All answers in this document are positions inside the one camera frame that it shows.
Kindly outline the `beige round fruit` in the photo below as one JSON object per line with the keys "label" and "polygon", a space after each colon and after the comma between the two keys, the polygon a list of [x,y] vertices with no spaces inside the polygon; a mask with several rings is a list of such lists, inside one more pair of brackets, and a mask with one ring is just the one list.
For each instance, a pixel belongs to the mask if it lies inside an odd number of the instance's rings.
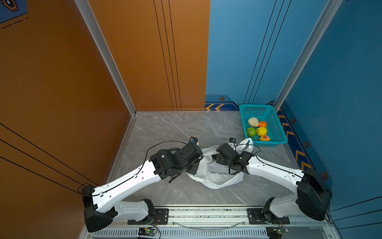
{"label": "beige round fruit", "polygon": [[247,122],[248,125],[253,128],[258,128],[260,124],[259,120],[255,117],[249,118]]}

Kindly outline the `yellow fruit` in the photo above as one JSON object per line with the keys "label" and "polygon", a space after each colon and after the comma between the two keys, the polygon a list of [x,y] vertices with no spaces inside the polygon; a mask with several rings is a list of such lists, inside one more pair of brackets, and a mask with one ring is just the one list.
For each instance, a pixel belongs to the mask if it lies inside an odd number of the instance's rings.
{"label": "yellow fruit", "polygon": [[267,135],[267,133],[268,133],[268,130],[267,130],[266,127],[258,127],[258,128],[256,129],[256,134],[257,134],[258,136],[264,136],[264,135]]}

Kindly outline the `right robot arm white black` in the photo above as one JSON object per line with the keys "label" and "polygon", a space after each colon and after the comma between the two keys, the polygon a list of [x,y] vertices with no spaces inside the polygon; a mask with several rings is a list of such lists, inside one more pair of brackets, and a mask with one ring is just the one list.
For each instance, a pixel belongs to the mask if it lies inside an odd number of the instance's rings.
{"label": "right robot arm white black", "polygon": [[314,169],[281,166],[260,158],[252,150],[239,152],[237,145],[228,143],[219,146],[212,157],[218,164],[227,166],[229,172],[260,176],[292,192],[268,199],[260,213],[266,224],[286,223],[294,215],[305,215],[316,221],[330,220],[332,191]]}

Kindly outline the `red yellow peach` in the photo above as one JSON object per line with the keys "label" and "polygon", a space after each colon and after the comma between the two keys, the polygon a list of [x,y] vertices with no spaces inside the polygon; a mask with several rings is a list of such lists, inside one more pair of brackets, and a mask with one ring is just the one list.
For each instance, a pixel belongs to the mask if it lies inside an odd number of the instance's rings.
{"label": "red yellow peach", "polygon": [[270,137],[268,135],[262,135],[260,136],[259,141],[270,141]]}

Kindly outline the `green apple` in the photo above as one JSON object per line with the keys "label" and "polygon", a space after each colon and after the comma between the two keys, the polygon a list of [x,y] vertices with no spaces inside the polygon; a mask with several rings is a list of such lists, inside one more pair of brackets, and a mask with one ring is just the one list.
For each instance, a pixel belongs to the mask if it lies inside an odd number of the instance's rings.
{"label": "green apple", "polygon": [[249,138],[253,138],[253,137],[256,136],[256,134],[257,134],[257,130],[256,130],[255,128],[253,128],[253,127],[248,127],[248,128],[246,129],[246,135],[247,135],[247,137],[249,137]]}

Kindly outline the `white plastic bag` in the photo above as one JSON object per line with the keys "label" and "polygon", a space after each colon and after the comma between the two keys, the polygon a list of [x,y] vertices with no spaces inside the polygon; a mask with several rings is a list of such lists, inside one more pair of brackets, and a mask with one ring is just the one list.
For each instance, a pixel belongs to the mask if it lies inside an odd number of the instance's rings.
{"label": "white plastic bag", "polygon": [[[249,164],[249,159],[254,156],[252,153],[254,144],[251,139],[247,138],[239,144],[229,145],[239,154],[244,151],[248,152]],[[220,189],[237,184],[243,180],[245,174],[249,173],[235,173],[235,171],[231,171],[231,173],[229,173],[227,166],[216,163],[215,155],[217,154],[216,149],[218,147],[219,146],[214,145],[203,149],[202,152],[204,158],[200,161],[196,175],[191,175],[189,173],[187,174],[191,179],[200,182],[204,186],[211,189]]]}

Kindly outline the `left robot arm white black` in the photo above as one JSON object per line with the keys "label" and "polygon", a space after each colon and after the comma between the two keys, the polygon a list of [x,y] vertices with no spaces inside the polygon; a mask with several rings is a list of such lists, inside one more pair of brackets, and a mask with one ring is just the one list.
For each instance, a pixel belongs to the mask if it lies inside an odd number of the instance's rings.
{"label": "left robot arm white black", "polygon": [[130,173],[105,185],[85,184],[81,189],[85,225],[89,233],[108,227],[114,221],[135,221],[150,224],[156,210],[150,199],[125,202],[124,199],[140,189],[182,173],[196,174],[203,151],[190,141],[183,148],[160,149]]}

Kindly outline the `orange tangerine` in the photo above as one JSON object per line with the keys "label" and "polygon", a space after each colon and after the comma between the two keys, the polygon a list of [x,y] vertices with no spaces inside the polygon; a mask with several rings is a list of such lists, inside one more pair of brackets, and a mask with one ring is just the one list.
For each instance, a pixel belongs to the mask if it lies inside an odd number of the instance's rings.
{"label": "orange tangerine", "polygon": [[259,127],[267,127],[267,123],[265,121],[260,121]]}

